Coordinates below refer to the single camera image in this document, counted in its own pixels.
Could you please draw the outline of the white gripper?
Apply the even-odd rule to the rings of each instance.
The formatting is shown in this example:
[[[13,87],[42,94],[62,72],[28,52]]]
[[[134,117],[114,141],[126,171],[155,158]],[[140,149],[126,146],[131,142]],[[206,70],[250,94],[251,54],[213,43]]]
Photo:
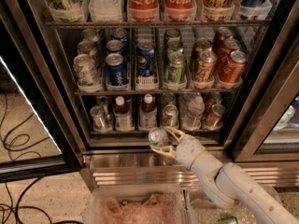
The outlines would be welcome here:
[[[164,128],[169,134],[171,134],[178,142],[177,150],[173,146],[150,148],[163,156],[168,158],[176,158],[177,161],[190,169],[197,158],[199,158],[205,151],[205,147],[201,142],[193,136],[187,135],[185,132],[178,130],[174,127],[166,126]]]

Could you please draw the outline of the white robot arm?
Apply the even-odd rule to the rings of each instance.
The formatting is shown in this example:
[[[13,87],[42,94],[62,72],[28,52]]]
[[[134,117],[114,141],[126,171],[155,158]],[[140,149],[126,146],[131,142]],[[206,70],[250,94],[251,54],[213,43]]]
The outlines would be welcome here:
[[[173,127],[149,131],[149,146],[194,172],[206,196],[219,208],[242,202],[262,224],[299,221],[237,164],[223,163],[192,135]]]

